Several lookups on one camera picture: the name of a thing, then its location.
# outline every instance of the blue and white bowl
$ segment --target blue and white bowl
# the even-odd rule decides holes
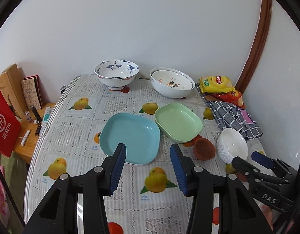
[[[139,66],[131,61],[109,60],[96,65],[94,72],[110,90],[121,90],[134,80]]]
[[[232,159],[235,157],[246,160],[249,155],[245,139],[232,128],[225,128],[221,132],[216,142],[216,148],[221,160],[227,164],[231,164]]]

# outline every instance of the terracotta cup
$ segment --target terracotta cup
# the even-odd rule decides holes
[[[206,138],[199,138],[193,145],[194,155],[200,160],[210,160],[215,157],[215,147]]]

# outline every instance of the white wall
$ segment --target white wall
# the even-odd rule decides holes
[[[23,0],[0,30],[0,73],[39,74],[51,102],[61,86],[106,59],[180,69],[235,83],[249,54],[260,0]]]
[[[300,32],[273,0],[271,26],[244,101],[263,129],[269,156],[295,168],[300,161]]]

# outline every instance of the red snack bag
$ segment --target red snack bag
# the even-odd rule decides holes
[[[245,108],[242,100],[242,94],[238,90],[230,91],[225,94],[213,93],[211,95],[220,99],[221,101],[232,103],[240,108]]]
[[[0,152],[6,157],[11,156],[20,129],[20,122],[0,92]]]

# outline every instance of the dish towel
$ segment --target dish towel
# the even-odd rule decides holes
[[[245,140],[256,139],[263,135],[261,128],[251,119],[245,109],[223,101],[207,101],[197,83],[196,88],[205,104],[211,109],[214,119],[221,129],[235,129]]]

